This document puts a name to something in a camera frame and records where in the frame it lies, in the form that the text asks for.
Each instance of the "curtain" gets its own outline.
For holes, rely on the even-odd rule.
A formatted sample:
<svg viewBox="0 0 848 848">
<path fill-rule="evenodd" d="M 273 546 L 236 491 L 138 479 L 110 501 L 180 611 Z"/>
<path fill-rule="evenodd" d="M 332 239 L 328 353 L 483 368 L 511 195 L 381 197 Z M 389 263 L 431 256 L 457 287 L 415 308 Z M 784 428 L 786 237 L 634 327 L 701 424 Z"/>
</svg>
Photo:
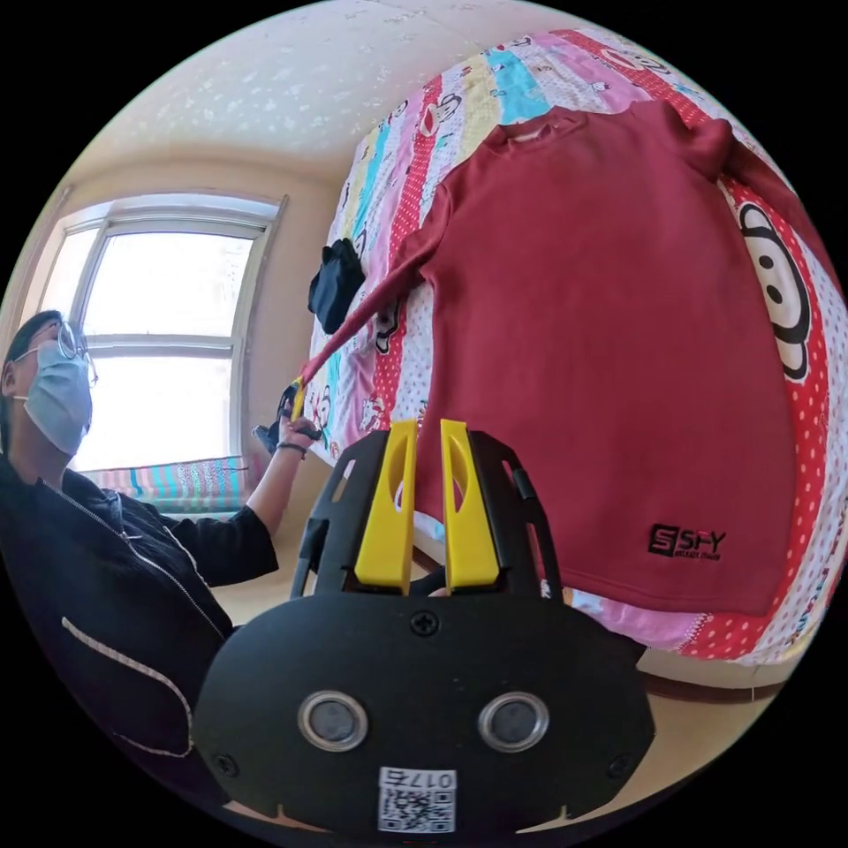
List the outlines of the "curtain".
<svg viewBox="0 0 848 848">
<path fill-rule="evenodd" d="M 239 510 L 258 480 L 255 463 L 248 457 L 111 468 L 85 476 L 100 488 L 153 504 L 159 512 L 189 516 Z"/>
</svg>

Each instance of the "bedsheet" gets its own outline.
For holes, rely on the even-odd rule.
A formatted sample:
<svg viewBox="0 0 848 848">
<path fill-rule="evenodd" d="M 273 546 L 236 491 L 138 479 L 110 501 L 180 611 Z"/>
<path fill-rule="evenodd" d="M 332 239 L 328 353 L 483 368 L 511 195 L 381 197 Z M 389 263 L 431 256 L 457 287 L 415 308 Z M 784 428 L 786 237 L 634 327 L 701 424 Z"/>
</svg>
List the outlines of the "bedsheet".
<svg viewBox="0 0 848 848">
<path fill-rule="evenodd" d="M 366 282 L 353 306 L 384 278 L 400 241 L 420 226 L 438 183 L 493 126 L 528 120 L 552 105 L 614 113 L 638 100 L 661 98 L 689 125 L 727 119 L 737 138 L 783 176 L 734 116 L 643 48 L 589 28 L 530 34 L 430 80 L 357 147 L 328 236 L 328 243 L 351 239 L 360 255 Z M 576 609 L 649 647 L 706 660 L 779 663 L 821 620 L 842 568 L 848 311 L 836 281 L 773 209 L 732 180 L 720 188 L 758 262 L 766 305 L 780 329 L 776 343 L 795 420 L 798 483 L 784 580 L 772 611 L 760 618 L 715 610 L 658 613 L 570 588 L 564 594 Z M 363 328 L 310 383 L 307 414 L 324 428 L 315 450 L 325 460 L 335 463 L 349 444 L 393 420 L 423 420 L 433 362 L 432 313 L 433 292 L 421 286 Z M 316 322 L 310 356 L 327 338 Z M 556 428 L 540 438 L 555 454 Z M 419 533 L 443 540 L 438 521 L 419 513 L 415 521 Z M 547 591 L 544 584 L 541 589 Z"/>
</svg>

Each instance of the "wrist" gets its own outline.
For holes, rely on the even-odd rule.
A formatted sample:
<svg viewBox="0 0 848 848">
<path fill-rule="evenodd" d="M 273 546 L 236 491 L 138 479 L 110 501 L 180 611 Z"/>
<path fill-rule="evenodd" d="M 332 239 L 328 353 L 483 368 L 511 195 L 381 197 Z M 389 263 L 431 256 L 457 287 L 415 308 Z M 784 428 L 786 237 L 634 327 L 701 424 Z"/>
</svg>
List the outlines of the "wrist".
<svg viewBox="0 0 848 848">
<path fill-rule="evenodd" d="M 293 457 L 298 458 L 300 461 L 307 458 L 307 453 L 309 452 L 308 448 L 305 448 L 303 445 L 296 444 L 295 442 L 286 442 L 283 440 L 276 447 L 277 453 L 288 453 Z"/>
</svg>

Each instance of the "red sweater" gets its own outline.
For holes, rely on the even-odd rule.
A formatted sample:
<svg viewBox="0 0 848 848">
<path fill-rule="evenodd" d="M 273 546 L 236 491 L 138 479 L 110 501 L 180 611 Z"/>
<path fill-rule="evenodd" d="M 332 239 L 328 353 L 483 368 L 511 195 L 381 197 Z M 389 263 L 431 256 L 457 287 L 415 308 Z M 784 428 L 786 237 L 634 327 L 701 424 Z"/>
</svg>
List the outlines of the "red sweater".
<svg viewBox="0 0 848 848">
<path fill-rule="evenodd" d="M 461 420 L 518 453 L 565 585 L 652 610 L 764 614 L 786 557 L 794 439 L 723 171 L 831 271 L 795 195 L 726 121 L 690 130 L 666 102 L 555 107 L 496 127 L 445 178 L 304 376 L 432 284 L 417 510 L 443 515 L 439 420 Z"/>
</svg>

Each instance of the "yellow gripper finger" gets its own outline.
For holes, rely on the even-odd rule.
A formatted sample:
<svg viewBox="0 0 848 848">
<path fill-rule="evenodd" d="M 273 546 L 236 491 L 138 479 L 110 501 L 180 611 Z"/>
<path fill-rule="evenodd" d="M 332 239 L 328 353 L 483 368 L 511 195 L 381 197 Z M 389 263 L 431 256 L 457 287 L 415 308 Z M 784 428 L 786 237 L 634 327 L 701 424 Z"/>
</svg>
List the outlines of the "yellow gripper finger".
<svg viewBox="0 0 848 848">
<path fill-rule="evenodd" d="M 366 586 L 397 589 L 409 594 L 413 559 L 413 511 L 415 503 L 415 443 L 418 422 L 396 421 L 391 425 L 382 468 L 354 573 Z M 398 491 L 403 485 L 400 507 Z"/>
<path fill-rule="evenodd" d="M 461 421 L 442 421 L 442 476 L 448 594 L 455 589 L 493 586 L 499 573 L 495 543 L 468 429 Z"/>
</svg>

